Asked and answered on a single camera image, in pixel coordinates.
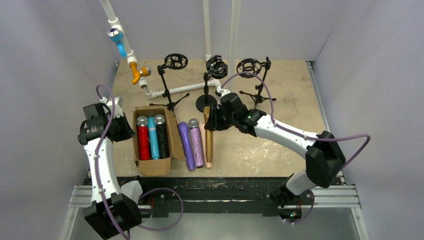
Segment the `glitter purple microphone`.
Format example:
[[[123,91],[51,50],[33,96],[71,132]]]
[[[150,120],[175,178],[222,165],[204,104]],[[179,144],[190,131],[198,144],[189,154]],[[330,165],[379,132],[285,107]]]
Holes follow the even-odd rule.
[[[200,123],[196,118],[191,118],[188,121],[188,127],[189,127],[191,147],[192,147],[195,167],[203,168],[204,153],[203,153],[202,136],[200,131]]]

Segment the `orange toy microphone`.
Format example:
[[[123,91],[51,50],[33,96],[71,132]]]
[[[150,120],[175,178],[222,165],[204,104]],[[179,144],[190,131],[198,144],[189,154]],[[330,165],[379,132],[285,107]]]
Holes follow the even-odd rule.
[[[133,85],[136,85],[142,77],[150,76],[152,72],[149,66],[144,66],[138,70],[138,64],[134,61],[129,64],[129,67],[133,76],[133,80],[131,81]]]

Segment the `pink microphone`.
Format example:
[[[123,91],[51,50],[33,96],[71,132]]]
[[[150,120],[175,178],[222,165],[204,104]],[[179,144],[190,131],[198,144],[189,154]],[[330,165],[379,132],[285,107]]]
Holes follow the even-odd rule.
[[[213,133],[209,130],[205,130],[205,124],[201,123],[199,126],[201,137],[202,137],[202,145],[203,145],[203,152],[205,156],[205,164],[207,168],[212,167],[213,163],[213,144],[214,144],[214,138]]]

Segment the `light blue microphone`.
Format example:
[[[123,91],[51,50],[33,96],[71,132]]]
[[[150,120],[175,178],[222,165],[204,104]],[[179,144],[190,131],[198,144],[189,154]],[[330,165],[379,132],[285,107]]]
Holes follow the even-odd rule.
[[[160,158],[159,144],[155,119],[153,117],[149,117],[147,119],[147,129],[149,134],[151,158],[153,160],[158,160]]]

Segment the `black table edge rail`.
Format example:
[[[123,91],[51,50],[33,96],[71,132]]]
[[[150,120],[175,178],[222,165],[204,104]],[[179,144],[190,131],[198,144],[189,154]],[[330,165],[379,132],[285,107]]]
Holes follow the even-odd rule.
[[[146,197],[139,205],[151,206],[153,217],[170,213],[261,214],[288,217],[289,210],[310,205],[311,191],[289,196],[281,188],[286,177],[118,177],[120,185],[138,180]]]

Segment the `red glitter microphone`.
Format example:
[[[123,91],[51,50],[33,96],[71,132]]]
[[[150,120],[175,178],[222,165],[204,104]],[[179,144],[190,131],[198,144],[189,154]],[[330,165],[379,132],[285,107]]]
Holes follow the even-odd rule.
[[[136,119],[138,152],[139,159],[142,161],[151,160],[148,118],[146,116],[138,116]]]

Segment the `gold microphone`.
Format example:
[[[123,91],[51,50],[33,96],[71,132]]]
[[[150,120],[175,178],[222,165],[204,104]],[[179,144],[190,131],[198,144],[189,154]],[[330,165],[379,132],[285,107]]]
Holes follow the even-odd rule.
[[[206,123],[210,117],[211,107],[205,106],[203,111],[204,117],[204,132],[205,132],[205,156],[206,156],[206,167],[212,168],[213,154],[214,154],[214,135],[211,130],[206,129]]]

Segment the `black round-base mic stand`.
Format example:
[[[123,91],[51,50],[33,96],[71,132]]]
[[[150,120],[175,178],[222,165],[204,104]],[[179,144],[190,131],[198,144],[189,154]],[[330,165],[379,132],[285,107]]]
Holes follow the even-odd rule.
[[[197,110],[201,113],[204,108],[217,104],[217,100],[210,94],[210,87],[214,80],[221,80],[228,75],[228,65],[223,61],[221,55],[214,55],[206,61],[206,72],[203,74],[203,95],[199,96],[195,102]]]

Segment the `aluminium frame rail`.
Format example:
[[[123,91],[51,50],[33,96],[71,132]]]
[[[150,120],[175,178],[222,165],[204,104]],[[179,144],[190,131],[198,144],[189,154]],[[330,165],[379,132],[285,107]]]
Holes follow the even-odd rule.
[[[347,208],[353,214],[354,226],[361,240],[368,240],[357,189],[353,185],[332,184],[328,188],[314,187],[295,199],[281,196],[281,178],[168,178],[157,192],[148,194],[154,203],[141,203],[140,209],[153,208],[155,218],[165,218],[180,209],[184,213],[261,214],[272,217],[295,208]]]

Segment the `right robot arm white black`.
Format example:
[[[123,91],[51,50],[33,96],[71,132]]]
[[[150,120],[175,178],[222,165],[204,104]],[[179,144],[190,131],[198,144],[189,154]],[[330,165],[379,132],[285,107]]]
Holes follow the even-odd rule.
[[[234,92],[222,95],[218,104],[205,107],[204,116],[207,131],[235,127],[243,134],[270,140],[301,156],[305,169],[292,174],[281,187],[281,191],[293,196],[314,187],[328,188],[346,163],[332,133],[302,131],[262,110],[248,109]]]

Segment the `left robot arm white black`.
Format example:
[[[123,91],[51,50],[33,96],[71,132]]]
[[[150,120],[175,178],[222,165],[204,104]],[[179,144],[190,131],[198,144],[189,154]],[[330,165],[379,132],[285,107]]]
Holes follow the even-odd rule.
[[[127,235],[130,229],[142,223],[138,209],[143,193],[140,182],[135,179],[120,185],[115,173],[114,143],[135,135],[126,115],[117,107],[112,101],[85,106],[85,120],[77,136],[87,155],[92,177],[91,199],[89,206],[83,209],[83,216],[104,240]]]

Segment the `black glitter microphone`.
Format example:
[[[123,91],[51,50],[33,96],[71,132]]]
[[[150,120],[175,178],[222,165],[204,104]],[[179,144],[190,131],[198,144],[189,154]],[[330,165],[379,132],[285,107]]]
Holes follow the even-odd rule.
[[[170,157],[170,152],[165,116],[162,114],[157,114],[154,117],[154,123],[156,126],[159,157],[160,159],[167,159]]]

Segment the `brown cardboard box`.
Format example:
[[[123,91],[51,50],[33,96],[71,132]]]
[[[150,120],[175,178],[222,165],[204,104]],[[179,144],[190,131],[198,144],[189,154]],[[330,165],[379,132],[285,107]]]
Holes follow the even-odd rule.
[[[139,116],[154,117],[158,114],[164,115],[168,140],[168,152],[170,157],[163,159],[140,159],[139,138],[136,120]],[[185,162],[186,157],[183,150],[181,137],[175,114],[164,106],[139,106],[132,112],[132,126],[135,136],[132,138],[134,162],[139,173],[143,176],[164,176],[169,174],[171,161]]]

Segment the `white PVC pipe frame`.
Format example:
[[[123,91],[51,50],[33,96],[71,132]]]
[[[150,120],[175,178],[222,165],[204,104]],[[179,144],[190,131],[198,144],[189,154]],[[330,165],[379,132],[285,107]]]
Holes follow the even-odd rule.
[[[126,57],[122,57],[123,59],[126,59],[128,66],[130,67],[131,62],[137,63],[137,68],[140,70],[142,67],[138,65],[138,60],[136,57],[136,54],[134,53],[134,50],[131,48],[126,35],[124,28],[122,27],[122,24],[117,17],[117,15],[114,12],[114,9],[108,0],[101,0],[100,1],[102,8],[107,16],[107,21],[111,28],[118,28],[124,33],[123,37],[123,43],[125,47],[125,51],[127,53]],[[207,61],[212,56],[211,52],[211,31],[210,31],[210,2],[208,0],[204,0],[202,2],[203,6],[203,23],[204,23],[204,39],[205,39],[205,60]],[[230,35],[229,35],[229,53],[228,53],[228,75],[233,75],[236,72],[236,65],[235,65],[235,51],[237,48],[237,42],[238,42],[238,30],[239,30],[239,23],[240,23],[240,13],[241,13],[241,1],[240,0],[233,0],[231,2],[231,14],[230,14]],[[164,91],[152,91],[149,87],[148,82],[146,81],[146,77],[142,77],[140,81],[136,84],[139,85],[141,89],[144,90],[145,95],[148,99],[155,99],[160,96],[166,97],[170,94],[177,94],[177,93],[183,93],[188,92],[192,90],[197,90],[202,87],[201,83],[192,84],[192,85],[186,85],[182,87],[172,88],[170,90],[164,90]]]

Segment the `blue toy microphone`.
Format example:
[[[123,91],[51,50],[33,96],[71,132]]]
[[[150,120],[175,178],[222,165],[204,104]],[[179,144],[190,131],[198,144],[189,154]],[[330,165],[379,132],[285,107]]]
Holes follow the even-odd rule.
[[[125,44],[123,43],[124,33],[116,27],[112,27],[108,32],[107,36],[110,40],[116,45],[119,54],[122,58],[127,57],[127,52],[125,50]]]

